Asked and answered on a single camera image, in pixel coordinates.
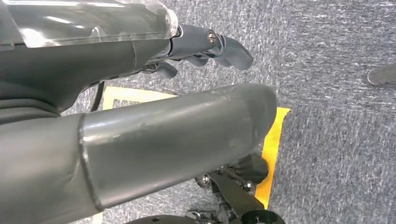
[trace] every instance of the clear plastic cover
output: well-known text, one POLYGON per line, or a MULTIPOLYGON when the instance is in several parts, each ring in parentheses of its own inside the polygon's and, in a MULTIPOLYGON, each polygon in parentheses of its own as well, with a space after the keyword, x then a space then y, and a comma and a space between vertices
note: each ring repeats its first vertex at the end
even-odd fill
POLYGON ((158 0, 1 1, 30 48, 169 39, 178 26, 175 13, 158 0))
POLYGON ((12 20, 7 10, 0 2, 0 51, 14 49, 10 34, 7 32, 6 22, 12 20))

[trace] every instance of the yellow tape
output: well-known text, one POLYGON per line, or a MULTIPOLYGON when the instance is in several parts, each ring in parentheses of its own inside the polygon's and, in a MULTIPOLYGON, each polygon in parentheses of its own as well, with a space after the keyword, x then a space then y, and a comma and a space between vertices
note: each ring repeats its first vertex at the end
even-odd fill
POLYGON ((279 143, 281 141, 282 125, 284 118, 289 111, 289 108, 278 107, 274 124, 264 139, 262 157, 268 163, 269 175, 257 186, 255 197, 264 204, 265 208, 268 208, 269 204, 276 158, 278 156, 279 143))
MULTIPOLYGON (((103 110, 112 109, 114 107, 114 100, 116 99, 144 103, 171 97, 177 96, 156 91, 109 86, 106 88, 104 93, 103 110)), ((264 140, 263 158, 267 161, 269 165, 269 176, 262 184, 257 186, 255 196, 258 200, 260 200, 261 203, 264 204, 265 208, 268 207, 269 203, 269 195, 271 193, 272 180, 274 177, 276 158, 278 155, 279 142, 282 132, 282 124, 286 114, 289 111, 290 109, 288 108, 278 107, 275 122, 264 140)), ((101 224, 102 219, 102 213, 95 215, 95 224, 101 224)))

